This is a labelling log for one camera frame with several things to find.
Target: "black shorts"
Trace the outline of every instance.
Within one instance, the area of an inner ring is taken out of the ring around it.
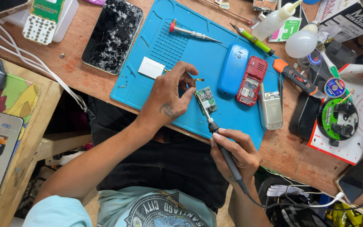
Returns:
[[[137,115],[89,96],[93,145],[114,136]],[[210,155],[210,145],[171,130],[160,129],[166,143],[149,141],[121,161],[97,190],[130,186],[178,189],[217,212],[225,203],[229,183]]]

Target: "blue silicone repair mat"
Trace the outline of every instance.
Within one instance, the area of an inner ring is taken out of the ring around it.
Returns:
[[[170,23],[175,18],[179,27],[206,34],[223,43],[201,40],[181,33],[170,33]],[[191,63],[199,71],[199,75],[194,78],[205,79],[203,82],[197,81],[197,89],[209,86],[218,106],[218,110],[211,113],[210,116],[221,128],[232,128],[249,134],[258,149],[265,132],[260,125],[258,104],[256,103],[252,107],[243,105],[236,101],[235,96],[226,96],[217,90],[229,45],[234,42],[247,47],[250,50],[249,56],[255,55],[268,62],[267,73],[263,81],[264,88],[266,91],[277,91],[278,75],[273,69],[273,62],[277,57],[269,57],[238,34],[180,3],[173,0],[156,0],[110,96],[140,110],[154,83],[150,77],[138,73],[144,57],[164,64],[167,70],[172,69],[178,61]],[[208,131],[206,118],[194,97],[187,112],[177,118],[173,124],[205,138],[212,136]]]

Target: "tattoo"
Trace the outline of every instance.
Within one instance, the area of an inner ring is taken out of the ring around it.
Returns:
[[[237,182],[237,181],[235,180],[235,177],[234,177],[234,176],[229,176],[229,179],[230,179],[232,182]]]
[[[179,111],[174,111],[174,108],[172,106],[172,101],[169,101],[168,103],[163,104],[160,108],[159,108],[159,113],[161,113],[163,110],[163,114],[165,116],[168,116],[169,118],[176,119],[177,115],[179,113]]]

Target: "red phone housing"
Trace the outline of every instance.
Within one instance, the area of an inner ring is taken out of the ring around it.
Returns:
[[[254,106],[256,104],[260,91],[260,83],[263,82],[267,67],[268,64],[265,60],[256,56],[250,57],[245,75],[236,95],[238,102],[248,106]]]

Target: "blue phone housing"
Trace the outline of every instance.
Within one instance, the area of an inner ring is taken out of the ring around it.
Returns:
[[[219,77],[219,92],[229,96],[237,95],[249,61],[249,53],[249,49],[235,42],[229,46]]]

